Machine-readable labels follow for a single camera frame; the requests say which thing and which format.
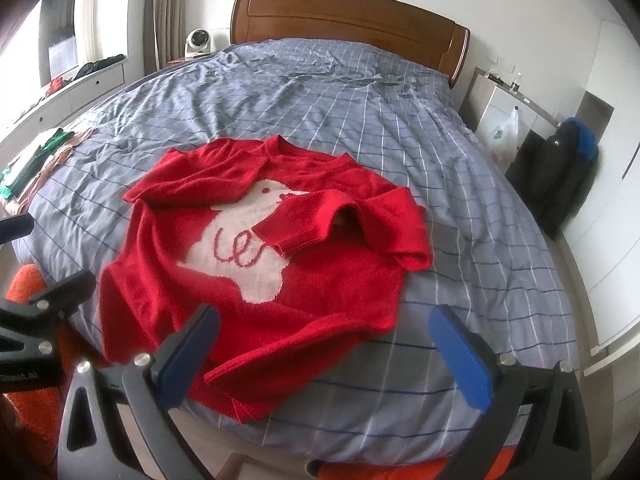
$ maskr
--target white cabinet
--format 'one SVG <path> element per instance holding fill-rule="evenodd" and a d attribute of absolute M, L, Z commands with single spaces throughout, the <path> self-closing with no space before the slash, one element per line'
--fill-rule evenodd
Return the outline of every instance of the white cabinet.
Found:
<path fill-rule="evenodd" d="M 542 110 L 519 92 L 513 94 L 509 88 L 484 77 L 485 72 L 476 68 L 469 90 L 460 107 L 460 117 L 479 139 L 490 138 L 496 128 L 507 120 L 518 107 L 518 146 L 533 130 L 546 139 L 558 124 L 551 115 Z"/>
<path fill-rule="evenodd" d="M 37 134 L 68 124 L 73 117 L 96 104 L 100 97 L 121 88 L 124 85 L 123 66 L 124 62 L 119 62 L 69 83 L 38 104 L 13 127 L 0 133 L 0 170 Z"/>
<path fill-rule="evenodd" d="M 615 273 L 610 272 L 589 293 L 600 347 L 624 335 L 640 320 L 638 269 L 640 244 L 636 243 Z"/>
<path fill-rule="evenodd" d="M 572 247 L 587 291 L 612 272 L 640 238 L 638 189 L 640 164 L 634 164 L 617 192 L 612 193 L 606 208 L 601 211 L 602 214 Z M 635 288 L 635 283 L 628 285 Z"/>
<path fill-rule="evenodd" d="M 600 35 L 600 45 L 596 52 L 594 70 L 603 59 L 611 59 L 608 49 L 613 41 L 610 36 L 624 41 L 625 46 L 617 46 L 615 52 L 625 53 L 623 76 L 614 79 L 609 75 L 606 86 L 596 86 L 590 77 L 587 90 L 595 96 L 614 99 L 613 114 L 607 125 L 598 147 L 600 149 L 598 172 L 593 187 L 574 218 L 571 218 L 562 228 L 569 247 L 573 249 L 585 232 L 603 214 L 609 203 L 622 186 L 622 174 L 631 160 L 631 156 L 640 142 L 640 127 L 638 126 L 638 103 L 640 103 L 640 47 L 628 34 L 625 27 L 603 23 Z"/>
<path fill-rule="evenodd" d="M 621 82 L 625 78 L 629 50 L 634 44 L 637 46 L 628 28 L 602 22 L 586 90 L 616 107 L 621 95 Z"/>
<path fill-rule="evenodd" d="M 82 84 L 70 86 L 68 90 L 69 102 L 74 111 L 83 108 L 88 103 L 95 101 L 109 90 L 124 84 L 122 65 L 117 64 L 88 75 L 81 81 Z"/>
<path fill-rule="evenodd" d="M 67 96 L 51 98 L 36 106 L 0 139 L 0 168 L 5 168 L 38 133 L 58 126 L 72 111 Z"/>

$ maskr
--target curtain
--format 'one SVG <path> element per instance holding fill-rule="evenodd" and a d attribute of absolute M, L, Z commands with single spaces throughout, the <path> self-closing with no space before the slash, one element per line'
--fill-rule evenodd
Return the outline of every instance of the curtain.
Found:
<path fill-rule="evenodd" d="M 184 43 L 187 38 L 186 33 L 186 17 L 185 17 L 185 0 L 147 0 L 151 3 L 151 18 L 153 23 L 153 37 L 146 38 L 152 45 L 154 58 L 149 59 L 148 49 L 145 48 L 147 56 L 145 61 L 145 71 L 152 72 L 160 70 L 167 66 L 167 63 L 173 59 L 184 56 Z"/>
<path fill-rule="evenodd" d="M 74 25 L 76 27 L 78 65 L 82 66 L 89 61 L 100 59 L 102 52 L 98 44 L 96 0 L 76 0 Z"/>

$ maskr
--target blue gripper pad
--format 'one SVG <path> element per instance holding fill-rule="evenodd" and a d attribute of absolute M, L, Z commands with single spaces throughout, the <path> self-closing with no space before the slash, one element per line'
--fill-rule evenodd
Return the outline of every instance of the blue gripper pad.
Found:
<path fill-rule="evenodd" d="M 429 333 L 468 405 L 484 413 L 502 375 L 491 347 L 472 333 L 447 305 L 431 311 Z"/>
<path fill-rule="evenodd" d="M 158 387 L 158 403 L 164 409 L 182 404 L 219 332 L 217 309 L 202 304 L 180 332 L 169 335 L 154 353 L 158 360 L 151 374 Z"/>

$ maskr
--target white wardrobe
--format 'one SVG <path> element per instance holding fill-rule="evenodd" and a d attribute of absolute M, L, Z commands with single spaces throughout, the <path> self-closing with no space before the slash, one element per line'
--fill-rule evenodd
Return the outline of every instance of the white wardrobe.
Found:
<path fill-rule="evenodd" d="M 591 192 L 563 232 L 593 310 L 596 354 L 640 322 L 640 154 L 629 166 L 640 142 L 640 47 L 628 28 L 602 22 L 586 89 L 614 111 Z"/>

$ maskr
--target wooden headboard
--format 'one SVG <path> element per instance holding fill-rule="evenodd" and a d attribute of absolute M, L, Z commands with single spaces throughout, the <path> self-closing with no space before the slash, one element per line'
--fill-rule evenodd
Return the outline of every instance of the wooden headboard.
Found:
<path fill-rule="evenodd" d="M 231 43 L 281 38 L 372 44 L 448 75 L 453 87 L 469 30 L 395 0 L 236 0 Z"/>

